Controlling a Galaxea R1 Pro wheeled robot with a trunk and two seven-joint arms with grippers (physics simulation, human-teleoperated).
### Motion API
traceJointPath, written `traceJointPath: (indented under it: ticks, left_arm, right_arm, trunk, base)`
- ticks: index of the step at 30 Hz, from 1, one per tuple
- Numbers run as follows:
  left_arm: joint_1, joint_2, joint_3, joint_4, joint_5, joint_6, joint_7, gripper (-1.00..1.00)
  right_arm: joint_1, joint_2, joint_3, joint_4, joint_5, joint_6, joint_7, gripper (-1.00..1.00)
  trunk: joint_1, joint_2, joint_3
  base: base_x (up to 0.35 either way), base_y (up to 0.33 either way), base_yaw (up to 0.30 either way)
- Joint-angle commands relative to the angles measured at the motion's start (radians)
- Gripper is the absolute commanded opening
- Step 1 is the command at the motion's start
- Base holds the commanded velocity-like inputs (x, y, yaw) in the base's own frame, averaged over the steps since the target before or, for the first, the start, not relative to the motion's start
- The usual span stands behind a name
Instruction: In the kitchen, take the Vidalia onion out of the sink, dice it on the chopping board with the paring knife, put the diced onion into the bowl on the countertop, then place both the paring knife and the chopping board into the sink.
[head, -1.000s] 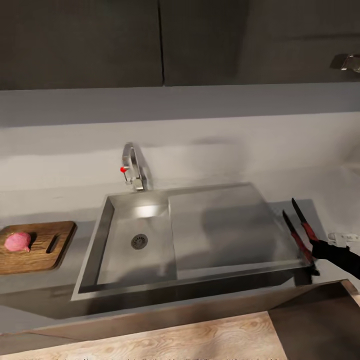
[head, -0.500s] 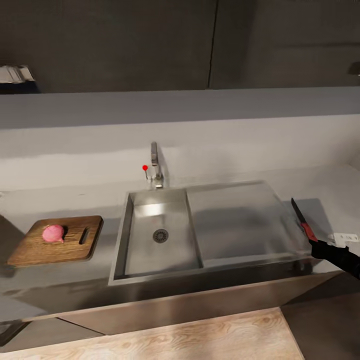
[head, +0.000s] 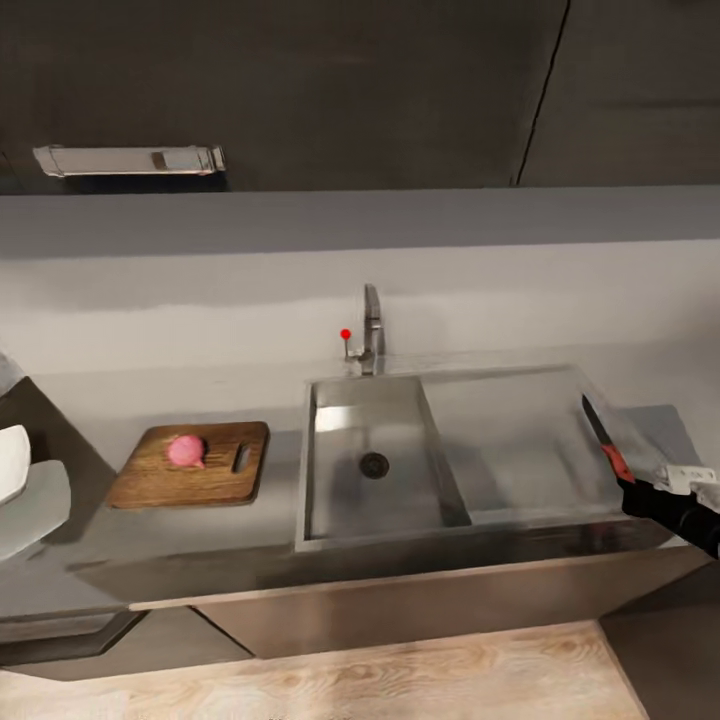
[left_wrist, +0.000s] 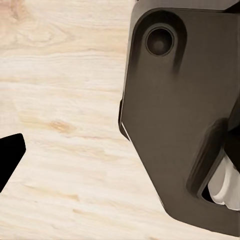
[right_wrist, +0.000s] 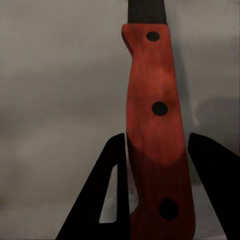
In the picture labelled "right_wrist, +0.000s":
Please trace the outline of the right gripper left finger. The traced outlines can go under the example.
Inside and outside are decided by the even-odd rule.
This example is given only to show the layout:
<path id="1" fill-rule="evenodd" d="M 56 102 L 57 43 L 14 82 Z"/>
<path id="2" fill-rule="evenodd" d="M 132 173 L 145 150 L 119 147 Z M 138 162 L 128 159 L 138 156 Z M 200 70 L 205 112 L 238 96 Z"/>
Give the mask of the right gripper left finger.
<path id="1" fill-rule="evenodd" d="M 117 164 L 117 221 L 100 223 L 112 169 Z M 56 240 L 131 240 L 125 134 L 110 138 Z"/>

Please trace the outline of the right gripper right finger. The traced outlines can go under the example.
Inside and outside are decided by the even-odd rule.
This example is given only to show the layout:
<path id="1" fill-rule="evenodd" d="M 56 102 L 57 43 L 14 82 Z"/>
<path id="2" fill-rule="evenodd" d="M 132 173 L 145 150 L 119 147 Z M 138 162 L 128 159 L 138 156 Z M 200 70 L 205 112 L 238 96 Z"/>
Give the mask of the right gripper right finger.
<path id="1" fill-rule="evenodd" d="M 228 240 L 240 240 L 240 157 L 191 133 L 188 152 Z"/>

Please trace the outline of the parer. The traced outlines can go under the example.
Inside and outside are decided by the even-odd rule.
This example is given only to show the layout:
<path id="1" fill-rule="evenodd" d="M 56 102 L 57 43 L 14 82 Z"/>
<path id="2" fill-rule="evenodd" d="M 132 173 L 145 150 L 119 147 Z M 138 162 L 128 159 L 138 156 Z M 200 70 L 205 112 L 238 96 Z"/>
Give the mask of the parer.
<path id="1" fill-rule="evenodd" d="M 196 216 L 164 0 L 128 0 L 122 39 L 132 55 L 126 99 L 138 193 L 131 240 L 193 240 Z"/>

